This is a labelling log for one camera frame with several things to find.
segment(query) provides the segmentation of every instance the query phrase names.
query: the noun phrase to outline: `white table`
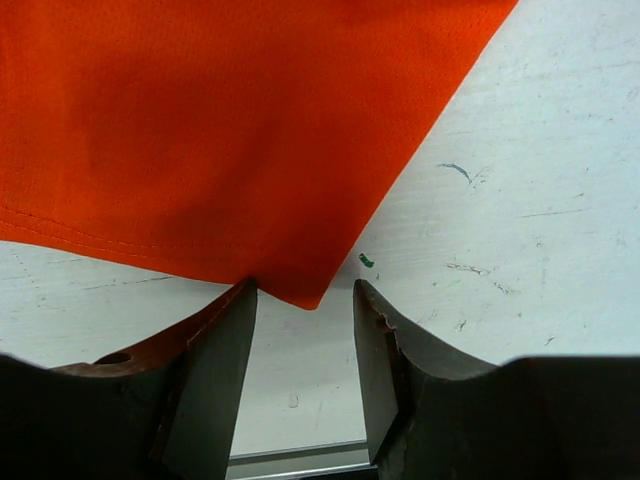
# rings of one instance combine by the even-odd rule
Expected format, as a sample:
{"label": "white table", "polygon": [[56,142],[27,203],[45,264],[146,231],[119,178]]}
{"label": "white table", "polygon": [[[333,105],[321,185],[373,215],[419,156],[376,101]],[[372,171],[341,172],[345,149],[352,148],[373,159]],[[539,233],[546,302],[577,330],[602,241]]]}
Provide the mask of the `white table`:
{"label": "white table", "polygon": [[[260,297],[233,454],[364,438],[358,276],[492,362],[640,353],[639,26],[637,0],[521,0],[320,308]],[[0,350],[94,361],[225,288],[2,243]]]}

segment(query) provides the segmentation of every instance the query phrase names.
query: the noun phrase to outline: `garment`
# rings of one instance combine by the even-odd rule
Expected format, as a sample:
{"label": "garment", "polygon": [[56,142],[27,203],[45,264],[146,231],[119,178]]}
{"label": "garment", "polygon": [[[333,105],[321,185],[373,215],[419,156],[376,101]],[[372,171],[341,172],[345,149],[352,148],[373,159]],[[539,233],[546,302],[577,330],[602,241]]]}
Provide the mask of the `garment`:
{"label": "garment", "polygon": [[0,238],[315,308],[515,0],[0,0]]}

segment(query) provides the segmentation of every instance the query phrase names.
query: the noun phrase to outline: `green mark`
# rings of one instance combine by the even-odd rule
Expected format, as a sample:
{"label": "green mark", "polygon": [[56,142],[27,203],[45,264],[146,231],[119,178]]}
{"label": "green mark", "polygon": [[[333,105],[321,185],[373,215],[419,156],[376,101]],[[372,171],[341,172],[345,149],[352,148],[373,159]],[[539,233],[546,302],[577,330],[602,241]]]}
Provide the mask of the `green mark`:
{"label": "green mark", "polygon": [[376,264],[376,262],[372,262],[371,260],[369,260],[364,253],[361,253],[360,255],[358,255],[358,258],[360,259],[362,264],[367,268],[373,268],[373,266]]}

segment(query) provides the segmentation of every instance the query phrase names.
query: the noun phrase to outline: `scratched white tabletop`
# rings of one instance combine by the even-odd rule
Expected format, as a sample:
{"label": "scratched white tabletop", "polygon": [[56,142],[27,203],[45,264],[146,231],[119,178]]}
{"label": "scratched white tabletop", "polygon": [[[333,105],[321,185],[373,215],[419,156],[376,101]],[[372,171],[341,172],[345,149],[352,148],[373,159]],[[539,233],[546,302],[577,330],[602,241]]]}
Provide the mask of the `scratched white tabletop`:
{"label": "scratched white tabletop", "polygon": [[[234,454],[364,438],[359,276],[489,361],[640,353],[638,25],[636,0],[516,7],[321,307],[260,297]],[[0,243],[0,350],[44,366],[93,361],[225,288]]]}

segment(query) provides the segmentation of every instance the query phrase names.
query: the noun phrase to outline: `orange cloth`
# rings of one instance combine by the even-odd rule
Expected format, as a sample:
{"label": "orange cloth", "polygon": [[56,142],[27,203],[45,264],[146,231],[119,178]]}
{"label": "orange cloth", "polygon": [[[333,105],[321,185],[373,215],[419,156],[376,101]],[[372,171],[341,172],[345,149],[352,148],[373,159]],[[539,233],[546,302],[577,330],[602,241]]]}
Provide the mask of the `orange cloth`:
{"label": "orange cloth", "polygon": [[0,238],[314,308],[515,0],[0,0]]}

